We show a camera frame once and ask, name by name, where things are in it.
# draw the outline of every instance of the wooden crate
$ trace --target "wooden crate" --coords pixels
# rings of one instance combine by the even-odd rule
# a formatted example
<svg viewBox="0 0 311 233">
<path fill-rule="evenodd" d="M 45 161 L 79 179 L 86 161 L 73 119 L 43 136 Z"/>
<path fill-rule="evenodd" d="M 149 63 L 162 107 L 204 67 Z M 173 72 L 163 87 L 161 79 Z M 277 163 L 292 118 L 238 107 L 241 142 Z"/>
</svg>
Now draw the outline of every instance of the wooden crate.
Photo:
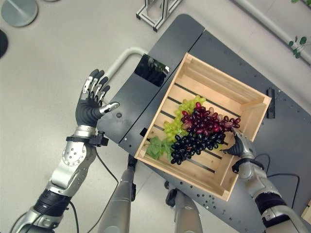
<svg viewBox="0 0 311 233">
<path fill-rule="evenodd" d="M 195 95 L 207 99 L 203 103 L 207 109 L 213 107 L 215 112 L 229 118 L 241 117 L 240 130 L 252 141 L 270 103 L 268 96 L 186 53 L 135 157 L 228 201 L 238 177 L 231 170 L 236 162 L 234 156 L 223 154 L 220 149 L 205 150 L 181 165 L 172 165 L 166 155 L 155 160 L 146 153 L 147 139 L 166 138 L 164 122 L 172 122 L 179 104 L 184 99 L 194 99 Z M 233 133 L 226 132 L 225 142 L 222 149 L 234 144 Z"/>
</svg>

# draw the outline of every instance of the robotic hand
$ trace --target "robotic hand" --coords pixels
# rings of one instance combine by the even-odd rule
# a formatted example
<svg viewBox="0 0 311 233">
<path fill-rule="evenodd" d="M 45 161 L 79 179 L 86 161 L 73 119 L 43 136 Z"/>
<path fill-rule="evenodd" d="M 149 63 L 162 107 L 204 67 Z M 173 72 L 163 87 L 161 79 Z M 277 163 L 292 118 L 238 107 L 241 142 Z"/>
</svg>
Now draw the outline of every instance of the robotic hand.
<svg viewBox="0 0 311 233">
<path fill-rule="evenodd" d="M 308 233 L 299 216 L 286 205 L 275 186 L 267 179 L 263 165 L 255 160 L 253 143 L 239 130 L 234 130 L 235 144 L 223 150 L 241 159 L 232 170 L 245 180 L 255 201 L 267 233 Z"/>
<path fill-rule="evenodd" d="M 118 108 L 120 104 L 111 102 L 102 106 L 103 98 L 110 89 L 110 86 L 104 86 L 108 78 L 102 78 L 103 75 L 103 70 L 96 69 L 86 79 L 76 108 L 78 126 L 74 134 L 66 139 L 62 160 L 35 206 L 16 223 L 12 232 L 54 232 L 53 229 L 60 223 L 63 212 L 95 160 L 96 147 L 107 145 L 108 139 L 103 132 L 96 135 L 95 127 L 103 115 Z"/>
</svg>

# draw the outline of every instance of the dark purple grape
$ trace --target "dark purple grape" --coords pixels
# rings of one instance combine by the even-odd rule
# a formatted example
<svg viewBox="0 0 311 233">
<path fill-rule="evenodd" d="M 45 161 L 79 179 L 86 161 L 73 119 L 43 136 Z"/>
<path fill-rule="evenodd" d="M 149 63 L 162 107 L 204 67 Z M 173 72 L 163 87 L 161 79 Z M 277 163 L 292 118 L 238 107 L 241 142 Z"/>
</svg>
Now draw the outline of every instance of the dark purple grape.
<svg viewBox="0 0 311 233">
<path fill-rule="evenodd" d="M 202 135 L 202 134 L 198 134 L 198 135 L 197 135 L 197 138 L 198 138 L 200 141 L 202 141 L 203 135 Z"/>
<path fill-rule="evenodd" d="M 241 118 L 238 117 L 238 118 L 235 119 L 234 123 L 239 124 L 240 121 L 241 121 Z"/>
<path fill-rule="evenodd" d="M 234 127 L 234 128 L 237 128 L 237 129 L 238 129 L 238 128 L 240 127 L 240 125 L 239 125 L 239 124 L 233 124 L 233 125 L 232 125 L 232 127 Z"/>
</svg>

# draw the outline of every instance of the grape cluster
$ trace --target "grape cluster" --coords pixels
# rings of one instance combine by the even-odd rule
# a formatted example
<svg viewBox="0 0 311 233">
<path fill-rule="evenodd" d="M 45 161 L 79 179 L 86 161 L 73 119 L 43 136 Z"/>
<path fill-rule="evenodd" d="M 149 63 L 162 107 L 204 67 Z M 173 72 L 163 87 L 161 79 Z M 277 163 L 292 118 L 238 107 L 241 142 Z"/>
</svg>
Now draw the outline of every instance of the grape cluster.
<svg viewBox="0 0 311 233">
<path fill-rule="evenodd" d="M 209 133 L 224 133 L 231 131 L 232 127 L 240 127 L 240 118 L 229 119 L 228 116 L 223 116 L 214 112 L 214 108 L 212 107 L 206 110 L 200 102 L 196 102 L 192 113 L 182 111 L 182 114 L 182 128 L 187 130 L 187 132 L 194 132 L 197 134 L 203 133 L 207 136 Z"/>
<path fill-rule="evenodd" d="M 200 96 L 196 96 L 193 100 L 183 100 L 182 104 L 179 105 L 178 109 L 174 112 L 176 117 L 172 123 L 165 121 L 164 122 L 164 132 L 167 135 L 167 140 L 170 142 L 176 141 L 175 135 L 179 134 L 185 136 L 188 132 L 183 129 L 183 123 L 181 118 L 183 117 L 182 112 L 187 111 L 192 113 L 196 103 L 202 104 L 206 99 Z"/>
<path fill-rule="evenodd" d="M 190 132 L 187 136 L 180 137 L 176 135 L 175 138 L 177 141 L 172 144 L 174 151 L 171 153 L 173 157 L 171 163 L 181 165 L 183 161 L 191 159 L 195 153 L 201 154 L 201 151 L 206 148 L 208 150 L 217 149 L 218 144 L 224 143 L 225 134 L 217 132 L 205 136 Z"/>
</svg>

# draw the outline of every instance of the robot forearm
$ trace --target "robot forearm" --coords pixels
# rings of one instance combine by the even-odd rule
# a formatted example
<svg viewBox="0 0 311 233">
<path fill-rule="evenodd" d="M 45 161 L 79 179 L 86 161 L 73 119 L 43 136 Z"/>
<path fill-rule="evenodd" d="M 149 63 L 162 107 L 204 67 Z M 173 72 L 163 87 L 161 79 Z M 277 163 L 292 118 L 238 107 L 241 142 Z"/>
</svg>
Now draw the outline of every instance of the robot forearm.
<svg viewBox="0 0 311 233">
<path fill-rule="evenodd" d="M 44 229 L 52 232 L 52 229 L 58 226 L 63 212 L 95 160 L 96 147 L 89 143 L 94 136 L 95 128 L 81 125 L 77 127 L 72 137 L 67 138 L 62 160 L 48 181 L 46 189 L 36 204 L 16 224 L 14 233 L 27 232 L 34 221 L 37 227 L 31 227 L 29 232 L 33 232 L 34 229 L 39 232 L 45 232 Z"/>
</svg>

